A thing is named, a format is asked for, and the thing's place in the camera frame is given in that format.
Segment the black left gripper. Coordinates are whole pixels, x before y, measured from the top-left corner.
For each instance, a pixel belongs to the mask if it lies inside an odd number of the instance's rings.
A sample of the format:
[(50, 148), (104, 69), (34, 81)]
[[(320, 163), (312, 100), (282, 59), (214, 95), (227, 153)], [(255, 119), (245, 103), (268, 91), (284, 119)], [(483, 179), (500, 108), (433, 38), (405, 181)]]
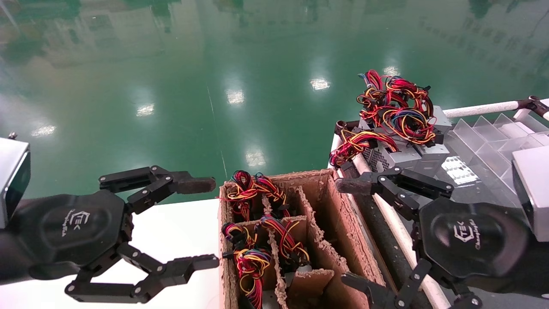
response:
[[(141, 214), (172, 194), (211, 192), (213, 177), (143, 167), (100, 176), (91, 195), (24, 200), (11, 219), (11, 280), (55, 280), (77, 274), (65, 293), (81, 303), (147, 303), (163, 289), (184, 285), (196, 271), (217, 268), (214, 254), (162, 264), (127, 242), (131, 213)], [(136, 190), (127, 202), (116, 193)], [(137, 284), (94, 283), (120, 260), (147, 275)]]

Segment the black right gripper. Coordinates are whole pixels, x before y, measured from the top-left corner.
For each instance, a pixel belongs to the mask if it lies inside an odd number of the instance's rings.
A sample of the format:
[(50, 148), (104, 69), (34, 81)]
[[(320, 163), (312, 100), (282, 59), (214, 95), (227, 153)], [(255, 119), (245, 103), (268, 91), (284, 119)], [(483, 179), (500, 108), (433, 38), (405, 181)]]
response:
[[(423, 255), (455, 279), (506, 276), (530, 241), (530, 228), (512, 207), (451, 201), (451, 184), (412, 170), (364, 172), (339, 178), (335, 186), (346, 194), (379, 195), (404, 219), (419, 221)], [(410, 192), (433, 201), (419, 210)], [(341, 281), (364, 293), (371, 309), (408, 309), (432, 268), (421, 258), (397, 293), (353, 273), (343, 274)]]

